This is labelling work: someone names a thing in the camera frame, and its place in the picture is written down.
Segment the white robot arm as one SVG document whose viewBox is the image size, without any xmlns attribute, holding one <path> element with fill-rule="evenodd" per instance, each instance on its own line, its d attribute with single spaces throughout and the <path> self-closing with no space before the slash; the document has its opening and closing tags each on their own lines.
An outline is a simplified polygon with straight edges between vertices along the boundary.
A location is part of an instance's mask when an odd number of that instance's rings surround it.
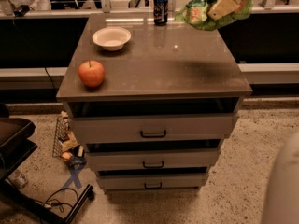
<svg viewBox="0 0 299 224">
<path fill-rule="evenodd" d="M 214 21 L 236 12 L 242 0 L 217 0 L 208 11 Z M 299 224 L 299 133 L 282 146 L 273 163 L 261 224 Z"/>
</svg>

